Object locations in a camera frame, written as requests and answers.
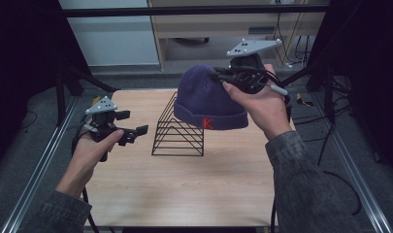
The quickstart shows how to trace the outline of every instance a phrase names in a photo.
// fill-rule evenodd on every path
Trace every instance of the red label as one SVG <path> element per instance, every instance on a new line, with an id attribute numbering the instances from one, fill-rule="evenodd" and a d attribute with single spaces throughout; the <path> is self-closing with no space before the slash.
<path id="1" fill-rule="evenodd" d="M 203 117 L 203 128 L 213 129 L 213 127 L 211 126 L 212 121 L 213 121 L 212 118 Z"/>

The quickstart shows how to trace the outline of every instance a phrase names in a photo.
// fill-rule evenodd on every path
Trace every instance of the knit hat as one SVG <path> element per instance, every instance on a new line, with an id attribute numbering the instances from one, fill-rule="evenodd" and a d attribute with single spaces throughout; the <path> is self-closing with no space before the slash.
<path id="1" fill-rule="evenodd" d="M 248 125 L 247 112 L 233 101 L 220 82 L 214 81 L 209 65 L 196 65 L 180 78 L 174 103 L 176 118 L 199 128 L 229 130 Z"/>

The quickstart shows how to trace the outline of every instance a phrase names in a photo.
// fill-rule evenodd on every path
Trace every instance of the gray sleeve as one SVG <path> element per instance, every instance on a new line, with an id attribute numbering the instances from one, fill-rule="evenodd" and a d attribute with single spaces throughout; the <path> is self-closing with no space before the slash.
<path id="1" fill-rule="evenodd" d="M 296 131 L 277 136 L 266 151 L 274 167 L 281 232 L 360 232 L 326 175 L 310 162 Z"/>
<path id="2" fill-rule="evenodd" d="M 82 200 L 54 191 L 23 232 L 82 233 L 90 210 Z"/>

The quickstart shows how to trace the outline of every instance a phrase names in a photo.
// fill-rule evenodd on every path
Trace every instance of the metal wire frame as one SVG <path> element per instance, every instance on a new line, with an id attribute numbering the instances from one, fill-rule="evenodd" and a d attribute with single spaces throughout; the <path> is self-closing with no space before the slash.
<path id="1" fill-rule="evenodd" d="M 151 155 L 203 156 L 204 129 L 175 118 L 176 98 L 175 92 L 157 121 Z"/>

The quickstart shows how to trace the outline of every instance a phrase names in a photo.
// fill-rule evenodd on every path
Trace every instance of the hand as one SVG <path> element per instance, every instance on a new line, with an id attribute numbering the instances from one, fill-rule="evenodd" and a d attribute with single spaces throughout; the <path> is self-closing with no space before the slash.
<path id="1" fill-rule="evenodd" d="M 56 191 L 81 197 L 86 184 L 93 176 L 93 170 L 106 151 L 111 151 L 115 143 L 123 136 L 123 130 L 116 130 L 99 143 L 92 140 L 89 133 L 84 133 L 78 141 L 72 160 Z"/>
<path id="2" fill-rule="evenodd" d="M 265 69 L 275 73 L 270 64 L 265 65 Z M 256 94 L 246 94 L 229 83 L 223 83 L 223 87 L 234 101 L 247 109 L 254 123 L 263 130 L 268 140 L 292 130 L 287 120 L 283 97 L 271 90 L 268 85 Z"/>

